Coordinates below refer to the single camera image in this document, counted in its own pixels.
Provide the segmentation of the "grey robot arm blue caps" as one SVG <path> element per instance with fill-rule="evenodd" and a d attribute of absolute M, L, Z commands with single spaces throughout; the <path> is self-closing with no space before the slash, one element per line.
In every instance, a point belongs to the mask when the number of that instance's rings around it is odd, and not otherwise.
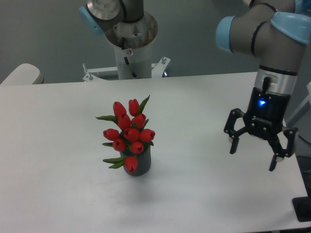
<path fill-rule="evenodd" d="M 250 54 L 260 66 L 246 112 L 231 110 L 224 131 L 235 153 L 239 137 L 248 133 L 266 140 L 274 155 L 269 167 L 294 153 L 297 129 L 283 118 L 311 35 L 311 19 L 299 13 L 300 0 L 253 0 L 241 17 L 225 17 L 216 29 L 217 46 Z M 166 61 L 151 64 L 150 44 L 158 25 L 141 0 L 89 0 L 80 17 L 94 34 L 105 34 L 115 48 L 121 80 L 161 77 Z"/>

